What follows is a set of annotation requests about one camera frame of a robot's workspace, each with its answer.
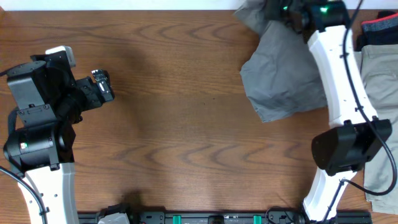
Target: folded clothing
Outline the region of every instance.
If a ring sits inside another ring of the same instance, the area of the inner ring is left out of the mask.
[[[357,39],[357,51],[366,45],[398,44],[398,13],[380,12],[379,17],[379,19],[362,23],[364,34]]]
[[[280,22],[266,21],[264,7],[264,0],[250,0],[234,14],[261,36],[241,76],[262,122],[326,106],[318,67],[303,37]]]
[[[398,45],[368,45],[362,49],[361,77],[379,119],[390,119],[392,134],[387,140],[398,159]],[[365,188],[381,192],[390,186],[392,168],[384,149],[365,164]],[[398,215],[398,188],[385,196],[366,194],[374,212]]]

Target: white background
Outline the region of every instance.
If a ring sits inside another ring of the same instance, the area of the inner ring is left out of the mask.
[[[245,0],[0,0],[6,11],[19,10],[233,10]],[[344,0],[347,8],[358,0]],[[364,0],[362,9],[398,9],[398,0]]]

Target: green tape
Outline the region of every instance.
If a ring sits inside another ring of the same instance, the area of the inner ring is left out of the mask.
[[[261,224],[261,216],[260,215],[255,215],[253,216],[253,223],[254,224]]]
[[[180,215],[173,216],[173,224],[181,224],[181,216]]]

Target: wooden tabletop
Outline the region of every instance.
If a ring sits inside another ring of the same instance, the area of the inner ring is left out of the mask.
[[[198,211],[299,207],[317,168],[311,140],[328,129],[327,109],[261,123],[239,75],[258,36],[232,13],[6,12],[0,70],[68,45],[76,79],[96,68],[111,75],[116,99],[74,125],[79,211],[119,202]],[[375,15],[363,11],[359,21]],[[16,105],[5,78],[0,104],[3,145]],[[9,167],[4,156],[0,165]],[[354,180],[363,183],[363,173]],[[0,223],[29,223],[15,181],[0,175],[0,183]],[[371,205],[349,186],[339,208]],[[380,213],[373,219],[398,222]]]

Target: gray cloth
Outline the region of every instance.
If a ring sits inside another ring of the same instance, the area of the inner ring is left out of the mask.
[[[392,134],[387,140],[398,159],[398,45],[368,45],[362,49],[361,76],[368,97],[379,119],[390,119]],[[386,190],[392,180],[392,169],[382,148],[365,165],[364,186],[376,192]],[[385,196],[366,194],[374,212],[398,215],[398,187]]]
[[[241,76],[262,122],[327,105],[318,67],[301,35],[265,21],[264,0],[246,1],[234,15],[261,37]]]

